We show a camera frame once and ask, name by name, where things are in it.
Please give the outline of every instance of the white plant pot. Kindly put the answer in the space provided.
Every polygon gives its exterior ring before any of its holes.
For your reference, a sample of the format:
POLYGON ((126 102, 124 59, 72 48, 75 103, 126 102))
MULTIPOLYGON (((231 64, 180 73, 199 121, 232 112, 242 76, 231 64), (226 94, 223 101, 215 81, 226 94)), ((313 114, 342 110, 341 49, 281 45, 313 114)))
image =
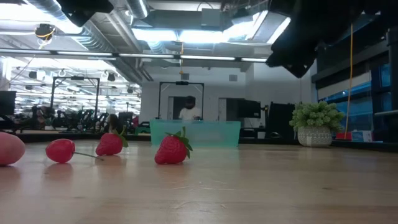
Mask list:
POLYGON ((331 144, 331 131, 328 127, 301 127, 298 141, 307 147, 327 147, 331 144))

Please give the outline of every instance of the potted plant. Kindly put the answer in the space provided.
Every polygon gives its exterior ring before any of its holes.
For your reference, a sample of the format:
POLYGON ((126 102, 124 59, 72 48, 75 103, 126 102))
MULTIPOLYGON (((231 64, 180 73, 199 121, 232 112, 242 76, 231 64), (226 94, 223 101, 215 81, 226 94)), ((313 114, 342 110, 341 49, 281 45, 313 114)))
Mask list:
POLYGON ((290 125, 297 132, 301 145, 325 147, 331 144, 331 132, 341 130, 343 117, 335 103, 300 103, 295 106, 290 125))

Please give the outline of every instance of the teal plastic bin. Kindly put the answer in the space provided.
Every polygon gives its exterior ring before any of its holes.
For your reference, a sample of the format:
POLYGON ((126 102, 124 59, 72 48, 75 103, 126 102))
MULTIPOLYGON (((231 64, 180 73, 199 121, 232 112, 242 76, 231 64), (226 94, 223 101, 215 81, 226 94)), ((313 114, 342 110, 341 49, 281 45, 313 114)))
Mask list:
POLYGON ((150 139, 153 145, 159 145, 166 133, 176 133, 182 127, 187 129, 186 137, 192 146, 236 147, 239 141, 241 123, 239 121, 150 121, 150 139))

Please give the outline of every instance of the red strawberry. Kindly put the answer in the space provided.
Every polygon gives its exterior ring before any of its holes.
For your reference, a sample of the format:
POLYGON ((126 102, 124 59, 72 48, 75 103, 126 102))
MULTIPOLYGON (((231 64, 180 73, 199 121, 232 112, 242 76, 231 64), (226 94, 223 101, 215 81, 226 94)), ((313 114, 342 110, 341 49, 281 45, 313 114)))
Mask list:
POLYGON ((155 162, 157 164, 178 164, 185 160, 188 156, 190 158, 190 151, 192 151, 189 140, 185 137, 185 127, 176 134, 166 133, 167 136, 160 144, 159 150, 155 155, 155 162))
POLYGON ((95 153, 99 156, 112 156, 122 151, 123 147, 128 147, 126 139, 123 137, 126 127, 123 127, 122 133, 113 130, 113 133, 102 135, 99 145, 95 149, 95 153))
POLYGON ((74 154, 80 154, 84 156, 90 156, 98 159, 95 156, 87 155, 80 152, 75 152, 75 143, 69 139, 58 139, 52 141, 46 148, 45 153, 48 158, 54 162, 66 163, 68 162, 74 154))

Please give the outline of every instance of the green plant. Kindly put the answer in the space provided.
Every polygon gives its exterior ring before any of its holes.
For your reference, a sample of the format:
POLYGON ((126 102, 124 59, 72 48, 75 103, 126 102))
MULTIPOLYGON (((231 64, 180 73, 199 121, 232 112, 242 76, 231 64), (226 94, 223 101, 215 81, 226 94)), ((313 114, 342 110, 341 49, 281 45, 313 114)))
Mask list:
POLYGON ((290 125, 297 131, 301 127, 326 126, 332 131, 342 129, 340 121, 344 114, 336 110, 336 104, 321 101, 319 103, 299 103, 295 105, 290 125))

